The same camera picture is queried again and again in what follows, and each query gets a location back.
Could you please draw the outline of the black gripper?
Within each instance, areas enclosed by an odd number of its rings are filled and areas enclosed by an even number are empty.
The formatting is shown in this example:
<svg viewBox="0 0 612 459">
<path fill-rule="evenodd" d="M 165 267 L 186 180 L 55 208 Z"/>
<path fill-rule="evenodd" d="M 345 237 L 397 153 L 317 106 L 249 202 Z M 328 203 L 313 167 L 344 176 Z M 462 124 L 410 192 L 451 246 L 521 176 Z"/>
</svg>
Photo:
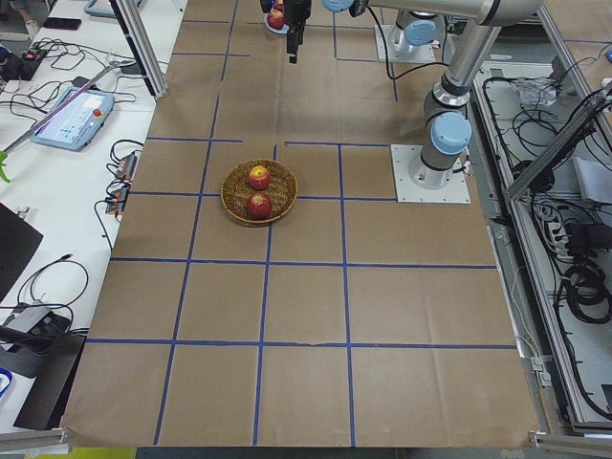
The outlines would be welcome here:
<svg viewBox="0 0 612 459">
<path fill-rule="evenodd" d="M 285 0 L 287 32 L 286 52 L 291 64 L 297 64 L 297 45 L 303 44 L 306 21 L 311 15 L 311 0 Z"/>
</svg>

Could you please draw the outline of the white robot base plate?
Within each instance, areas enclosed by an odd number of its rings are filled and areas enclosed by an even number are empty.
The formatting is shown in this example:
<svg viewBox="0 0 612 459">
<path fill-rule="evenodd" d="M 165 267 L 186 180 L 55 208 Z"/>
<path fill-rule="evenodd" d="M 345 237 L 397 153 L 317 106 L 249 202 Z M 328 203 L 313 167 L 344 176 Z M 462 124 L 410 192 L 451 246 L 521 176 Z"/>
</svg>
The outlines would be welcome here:
<svg viewBox="0 0 612 459">
<path fill-rule="evenodd" d="M 468 205 L 470 192 L 460 160 L 448 172 L 427 172 L 421 162 L 421 150 L 416 144 L 390 146 L 397 201 Z"/>
</svg>

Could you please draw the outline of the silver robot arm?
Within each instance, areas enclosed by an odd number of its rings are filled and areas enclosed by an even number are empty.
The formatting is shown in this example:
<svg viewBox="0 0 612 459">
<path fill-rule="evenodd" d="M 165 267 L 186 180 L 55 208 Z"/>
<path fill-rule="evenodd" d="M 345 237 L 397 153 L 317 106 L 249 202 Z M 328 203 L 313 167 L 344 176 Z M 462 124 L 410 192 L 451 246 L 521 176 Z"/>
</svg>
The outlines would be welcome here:
<svg viewBox="0 0 612 459">
<path fill-rule="evenodd" d="M 442 50 L 447 40 L 446 18 L 426 11 L 400 10 L 388 36 L 390 48 L 399 53 Z"/>
<path fill-rule="evenodd" d="M 426 94 L 424 110 L 428 140 L 407 167 L 410 179 L 425 189 L 448 184 L 453 165 L 470 143 L 472 128 L 462 114 L 470 100 L 476 73 L 503 27 L 517 24 L 540 7 L 533 0 L 325 1 L 328 11 L 350 11 L 354 17 L 371 6 L 423 11 L 468 18 L 458 49 L 440 82 Z"/>
</svg>

